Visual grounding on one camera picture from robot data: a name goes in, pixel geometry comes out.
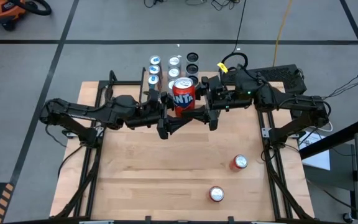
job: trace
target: metal bracket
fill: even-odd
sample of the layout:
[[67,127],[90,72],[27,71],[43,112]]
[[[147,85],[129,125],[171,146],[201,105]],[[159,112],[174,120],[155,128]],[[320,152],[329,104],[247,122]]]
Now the metal bracket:
[[114,220],[103,220],[103,221],[84,221],[79,224],[113,224]]
[[[271,128],[262,128],[262,137],[263,138],[269,138],[269,131]],[[299,139],[299,134],[292,134],[289,138],[292,139]]]
[[[96,130],[98,131],[98,133],[96,134],[96,136],[100,136],[100,133],[103,131],[103,127],[97,127]],[[68,138],[68,139],[73,139],[73,138],[77,138],[78,136],[70,131],[67,130],[63,130],[62,133]]]

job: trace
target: black can lid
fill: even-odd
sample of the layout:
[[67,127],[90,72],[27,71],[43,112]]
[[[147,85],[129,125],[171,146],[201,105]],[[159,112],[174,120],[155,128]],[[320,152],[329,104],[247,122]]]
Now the black can lid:
[[194,76],[194,75],[189,75],[188,78],[190,78],[190,79],[193,81],[193,83],[198,83],[198,78],[197,78],[196,76]]
[[186,67],[186,71],[190,74],[196,74],[198,72],[198,66],[195,64],[189,64]]
[[189,62],[196,62],[198,61],[198,54],[192,52],[187,55],[187,61]]

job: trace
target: yellow cable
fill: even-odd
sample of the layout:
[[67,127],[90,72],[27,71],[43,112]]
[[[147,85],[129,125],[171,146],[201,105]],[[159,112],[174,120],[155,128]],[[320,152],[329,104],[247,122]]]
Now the yellow cable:
[[278,41],[280,40],[280,36],[281,36],[281,33],[282,33],[284,25],[285,25],[285,19],[287,18],[288,13],[290,12],[291,5],[292,5],[292,0],[290,0],[288,2],[287,9],[285,10],[285,13],[284,13],[283,22],[281,23],[280,30],[279,30],[278,35],[277,35],[276,46],[274,48],[273,67],[274,67],[274,65],[276,63]]

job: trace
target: fanta can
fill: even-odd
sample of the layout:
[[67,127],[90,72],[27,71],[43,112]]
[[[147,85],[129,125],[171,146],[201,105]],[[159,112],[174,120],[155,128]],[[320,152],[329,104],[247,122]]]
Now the fanta can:
[[196,88],[192,79],[187,77],[176,79],[173,83],[172,92],[177,117],[181,117],[182,111],[194,109]]

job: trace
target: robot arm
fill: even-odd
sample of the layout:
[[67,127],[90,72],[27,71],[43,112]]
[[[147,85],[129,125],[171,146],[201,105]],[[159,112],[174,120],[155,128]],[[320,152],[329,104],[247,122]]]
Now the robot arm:
[[327,124],[331,112],[329,105],[320,96],[282,93],[272,87],[262,75],[247,71],[245,67],[236,71],[234,90],[228,90],[218,76],[202,77],[196,86],[196,100],[203,96],[206,104],[200,108],[183,111],[181,118],[167,114],[168,109],[174,109],[174,104],[172,97],[166,92],[150,90],[148,100],[138,103],[130,95],[112,97],[111,86],[106,90],[105,104],[99,108],[53,99],[44,105],[40,120],[44,124],[63,126],[77,134],[82,145],[95,147],[96,130],[82,126],[73,118],[97,121],[113,130],[122,128],[124,124],[131,129],[142,126],[150,128],[151,125],[157,124],[161,139],[168,139],[168,134],[174,133],[192,119],[208,123],[210,131],[216,130],[222,110],[228,112],[234,108],[248,108],[254,104],[261,112],[278,109],[302,111],[298,119],[282,128],[272,128],[268,131],[270,143],[280,147],[287,137],[304,128],[322,127]]
[[185,118],[196,118],[209,123],[211,131],[218,127],[218,117],[221,110],[228,112],[234,108],[247,108],[251,104],[256,110],[269,112],[287,109],[300,110],[302,115],[281,128],[272,128],[267,135],[271,145],[283,147],[287,137],[309,126],[322,127],[329,122],[331,107],[320,96],[305,96],[282,93],[272,87],[261,75],[240,69],[236,73],[234,90],[228,90],[218,76],[202,77],[196,87],[196,99],[205,97],[206,106],[182,112]]

